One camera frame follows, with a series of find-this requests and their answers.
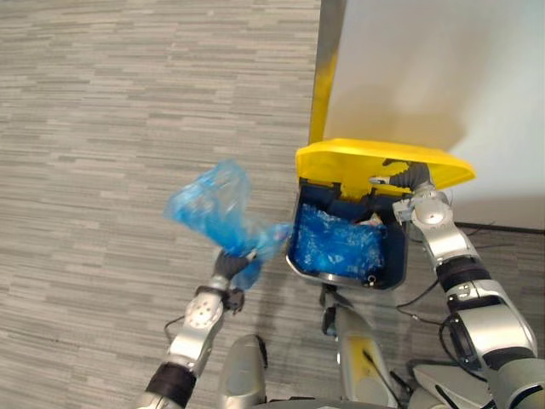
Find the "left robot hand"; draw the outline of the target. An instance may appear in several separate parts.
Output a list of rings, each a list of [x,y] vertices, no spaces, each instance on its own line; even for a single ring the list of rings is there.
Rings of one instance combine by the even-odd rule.
[[[220,250],[214,264],[213,275],[232,281],[232,279],[247,268],[256,258],[256,252],[251,251],[245,256],[233,256],[225,250]]]

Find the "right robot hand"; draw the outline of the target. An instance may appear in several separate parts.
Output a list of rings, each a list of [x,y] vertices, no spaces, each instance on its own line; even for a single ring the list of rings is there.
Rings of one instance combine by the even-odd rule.
[[[374,185],[408,188],[412,192],[420,187],[434,187],[430,170],[424,163],[411,163],[406,170],[393,176],[372,176],[369,182]]]

